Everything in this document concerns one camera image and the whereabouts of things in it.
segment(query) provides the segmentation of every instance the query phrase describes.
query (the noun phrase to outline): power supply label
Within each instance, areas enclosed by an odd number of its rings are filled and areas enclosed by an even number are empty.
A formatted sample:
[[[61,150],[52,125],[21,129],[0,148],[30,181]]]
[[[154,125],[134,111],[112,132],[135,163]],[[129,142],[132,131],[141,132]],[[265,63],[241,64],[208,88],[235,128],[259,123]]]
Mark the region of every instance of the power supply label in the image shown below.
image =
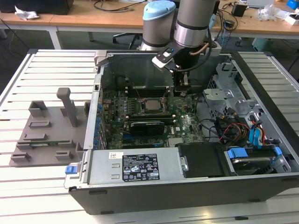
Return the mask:
[[[157,154],[122,156],[124,182],[160,180]]]

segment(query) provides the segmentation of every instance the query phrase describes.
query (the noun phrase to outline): table leg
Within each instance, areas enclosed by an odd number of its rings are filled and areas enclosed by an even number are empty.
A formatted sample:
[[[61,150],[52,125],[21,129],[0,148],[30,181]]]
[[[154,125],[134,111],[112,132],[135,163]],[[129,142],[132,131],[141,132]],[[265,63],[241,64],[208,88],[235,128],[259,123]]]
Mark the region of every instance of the table leg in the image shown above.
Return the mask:
[[[59,39],[59,32],[56,27],[50,27],[48,30],[54,49],[61,50],[62,44]]]
[[[4,29],[0,29],[0,39],[6,39],[7,35]]]
[[[88,32],[88,37],[89,37],[89,41],[91,41],[91,42],[94,41],[93,33],[92,32]]]

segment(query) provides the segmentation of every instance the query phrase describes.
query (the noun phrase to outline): wooden desk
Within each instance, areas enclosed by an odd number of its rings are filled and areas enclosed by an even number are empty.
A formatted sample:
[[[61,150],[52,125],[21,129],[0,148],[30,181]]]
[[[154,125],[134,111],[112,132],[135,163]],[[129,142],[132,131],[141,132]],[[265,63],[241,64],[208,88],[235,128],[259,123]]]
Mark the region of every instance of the wooden desk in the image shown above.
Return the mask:
[[[50,25],[50,20],[54,14],[39,14],[39,18],[33,20],[22,20],[17,17],[14,13],[0,13],[0,18],[6,24],[15,24],[15,25]]]
[[[222,0],[220,8],[233,0]],[[59,31],[84,31],[89,32],[115,32],[115,33],[142,33],[143,9],[145,4],[134,6],[134,11],[125,13],[108,13],[97,10],[93,7],[95,1],[75,0],[68,15],[41,14],[39,19],[23,21],[15,14],[0,14],[1,18],[9,24],[12,29],[46,30],[49,32],[54,48],[61,49]],[[131,3],[120,3],[106,1],[104,8],[113,9],[127,6]],[[292,11],[286,5],[286,0],[275,3],[277,7]],[[237,17],[238,27],[231,36],[238,37],[259,37],[277,39],[299,39],[299,26],[291,26],[285,21],[258,21],[254,15],[256,9],[247,9],[243,17]],[[224,13],[226,19],[234,20],[230,15]],[[6,28],[0,23],[0,29]],[[220,20],[217,17],[212,33],[220,30]]]
[[[93,7],[95,1],[75,0],[68,15],[54,15],[50,20],[52,26],[75,26],[75,27],[109,27],[109,28],[143,28],[143,9],[146,4],[133,6],[134,11],[124,13],[109,13]],[[105,9],[116,9],[130,5],[106,1]]]
[[[221,9],[225,3],[234,1],[221,1],[219,8]],[[276,7],[294,12],[286,5],[286,0],[275,3]],[[228,7],[226,11],[231,13],[232,7]],[[299,26],[291,26],[286,21],[277,19],[276,21],[258,21],[255,15],[256,9],[249,8],[245,11],[243,17],[236,17],[238,19],[238,27],[232,32],[232,36],[239,37],[263,37],[263,38],[278,38],[278,39],[298,39]],[[235,21],[235,19],[227,13],[223,13],[225,19]],[[220,30],[220,19],[217,16],[213,31]]]

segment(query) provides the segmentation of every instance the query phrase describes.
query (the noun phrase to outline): blue latch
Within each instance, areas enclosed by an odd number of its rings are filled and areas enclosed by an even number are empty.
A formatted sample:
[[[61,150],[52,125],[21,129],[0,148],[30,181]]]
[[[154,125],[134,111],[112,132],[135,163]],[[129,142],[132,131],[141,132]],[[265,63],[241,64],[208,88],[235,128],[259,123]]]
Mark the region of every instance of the blue latch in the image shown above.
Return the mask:
[[[274,151],[275,151],[277,156],[282,155],[282,151],[279,147],[275,147]]]
[[[259,145],[259,136],[261,134],[260,129],[258,128],[251,128],[249,133],[249,142],[253,144],[254,146],[257,146],[258,148],[262,148],[262,146]]]
[[[228,150],[228,155],[230,159],[248,157],[245,148],[231,148]]]
[[[77,166],[67,166],[65,168],[65,174],[76,174],[77,173]]]
[[[254,146],[257,146],[258,148],[261,148],[261,146],[259,145],[259,142],[258,142],[258,138],[260,136],[260,129],[256,129],[256,132],[255,132],[255,136],[254,136],[254,139],[253,139],[253,145]]]
[[[101,104],[98,104],[98,111],[102,111],[103,106]]]

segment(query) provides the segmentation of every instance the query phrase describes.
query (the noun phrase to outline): white slotted surface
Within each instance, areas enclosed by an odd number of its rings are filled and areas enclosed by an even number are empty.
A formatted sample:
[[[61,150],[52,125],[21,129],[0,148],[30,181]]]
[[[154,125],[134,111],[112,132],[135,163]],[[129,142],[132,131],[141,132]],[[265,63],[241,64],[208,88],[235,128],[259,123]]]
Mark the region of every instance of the white slotted surface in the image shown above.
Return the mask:
[[[74,58],[76,62],[92,62],[93,56],[94,51],[92,50],[40,50],[32,61],[59,63],[71,62],[71,59]],[[263,55],[257,55],[254,58],[257,57],[265,59]],[[92,91],[93,80],[83,79],[77,82],[74,79],[75,73],[81,76],[83,73],[86,74],[86,72],[65,72],[65,70],[67,68],[63,71],[52,70],[48,72],[48,74],[52,74],[53,76],[47,80],[39,80],[36,79],[38,76],[35,76],[35,74],[45,73],[45,71],[40,72],[39,70],[34,74],[30,70],[30,72],[26,71],[25,74],[20,74],[7,99],[0,106],[0,165],[7,166],[9,162],[10,154],[3,153],[13,152],[16,141],[21,135],[22,126],[27,120],[27,108],[29,107],[31,98],[39,98],[38,95],[42,95],[43,97],[48,96],[52,99],[58,86],[69,86],[73,93],[78,93],[74,94],[74,96],[78,96],[79,98],[86,97],[85,100],[90,99],[87,97],[90,97],[89,94]],[[58,73],[69,73],[72,75],[69,79],[60,79],[57,75]],[[46,106],[62,106],[61,102],[52,100],[45,101],[45,104]],[[84,101],[75,101],[75,105],[83,104]],[[237,221],[240,224],[293,224],[299,220],[299,189],[287,190],[262,203],[229,204],[201,208],[90,216],[85,213],[83,208],[64,188],[64,170],[65,166],[0,168],[0,223],[231,224],[235,223],[235,216],[249,217],[249,220]]]
[[[94,79],[94,73],[26,73],[22,79]]]
[[[46,106],[63,106],[62,102],[58,101],[44,101]],[[75,106],[84,106],[84,101],[74,101]],[[27,110],[30,102],[12,102],[8,101],[1,106],[2,110]]]
[[[290,80],[287,79],[285,73],[279,70],[276,65],[266,56],[261,60],[260,58],[253,58],[252,55],[240,53],[244,61],[251,62],[248,64],[254,75],[257,77],[262,86],[266,89],[273,102],[278,106],[281,113],[291,124],[294,130],[299,133],[299,88],[294,86]],[[257,70],[257,66],[274,66],[271,72],[264,73]],[[251,98],[254,98],[253,93],[247,86],[247,81],[244,80],[244,88]]]

